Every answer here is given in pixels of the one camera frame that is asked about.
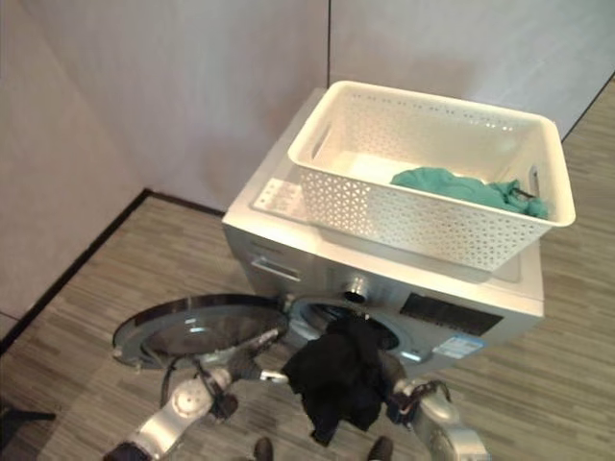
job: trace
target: green cloth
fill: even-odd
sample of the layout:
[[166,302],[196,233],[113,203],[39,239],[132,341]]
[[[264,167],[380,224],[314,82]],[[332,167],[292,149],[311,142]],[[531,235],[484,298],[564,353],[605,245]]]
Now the green cloth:
[[422,167],[395,175],[391,184],[537,218],[546,219],[548,216],[542,200],[518,192],[518,181],[485,184],[474,178],[455,176],[445,168]]

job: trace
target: white wall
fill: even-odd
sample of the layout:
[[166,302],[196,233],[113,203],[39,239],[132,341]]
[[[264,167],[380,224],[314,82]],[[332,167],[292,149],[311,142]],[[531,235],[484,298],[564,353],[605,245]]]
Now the white wall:
[[0,311],[19,318],[143,185],[21,4],[0,20]]
[[541,113],[563,136],[615,69],[615,1],[332,0],[331,68]]
[[327,0],[24,0],[150,187],[226,208],[326,83]]

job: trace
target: washing machine top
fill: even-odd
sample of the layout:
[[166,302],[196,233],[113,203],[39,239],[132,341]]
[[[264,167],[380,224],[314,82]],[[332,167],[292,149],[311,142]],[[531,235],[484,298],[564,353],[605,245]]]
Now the washing machine top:
[[307,221],[298,168],[287,149],[324,90],[315,90],[234,200],[224,226],[340,264],[429,290],[490,305],[504,305],[531,316],[543,315],[539,244],[513,257],[494,273],[403,252]]

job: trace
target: white plastic basket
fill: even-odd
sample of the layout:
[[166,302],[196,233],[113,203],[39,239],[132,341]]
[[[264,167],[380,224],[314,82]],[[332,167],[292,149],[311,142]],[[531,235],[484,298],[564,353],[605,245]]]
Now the white plastic basket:
[[[383,86],[331,86],[288,150],[314,224],[493,271],[575,220],[555,124],[516,110]],[[519,180],[548,219],[391,185],[419,166]]]

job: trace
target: label sticker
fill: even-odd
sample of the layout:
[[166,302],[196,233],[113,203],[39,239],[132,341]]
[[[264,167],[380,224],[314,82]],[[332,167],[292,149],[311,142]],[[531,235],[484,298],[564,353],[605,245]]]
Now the label sticker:
[[484,348],[485,342],[472,336],[457,334],[436,346],[433,351],[452,358],[463,358]]

